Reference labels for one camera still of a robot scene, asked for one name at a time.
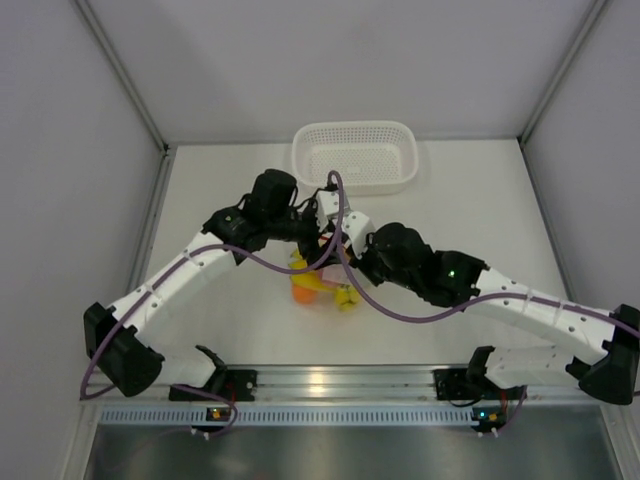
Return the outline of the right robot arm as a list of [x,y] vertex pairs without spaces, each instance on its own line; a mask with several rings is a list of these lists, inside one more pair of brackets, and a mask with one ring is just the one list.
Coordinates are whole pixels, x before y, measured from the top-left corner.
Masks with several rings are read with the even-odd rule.
[[468,388],[480,397],[524,386],[577,388],[597,400],[629,405],[639,368],[639,311],[586,307],[532,289],[483,260],[432,250],[420,234],[394,222],[347,228],[351,267],[373,285],[403,287],[442,316],[468,311],[526,331],[543,346],[481,346],[468,363]]

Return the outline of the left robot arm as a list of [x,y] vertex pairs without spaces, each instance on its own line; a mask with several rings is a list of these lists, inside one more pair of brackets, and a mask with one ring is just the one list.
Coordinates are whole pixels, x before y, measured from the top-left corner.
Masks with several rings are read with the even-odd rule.
[[81,399],[103,394],[88,390],[94,372],[104,374],[126,397],[157,383],[192,387],[204,399],[219,397],[226,376],[216,356],[203,346],[180,345],[180,331],[190,323],[193,303],[245,261],[296,274],[294,268],[259,256],[271,241],[297,246],[306,262],[302,273],[325,266],[339,242],[336,229],[345,210],[340,174],[330,172],[326,185],[303,201],[297,195],[291,174],[265,170],[250,192],[215,211],[156,274],[108,306],[92,304],[83,315],[89,365],[81,380]]

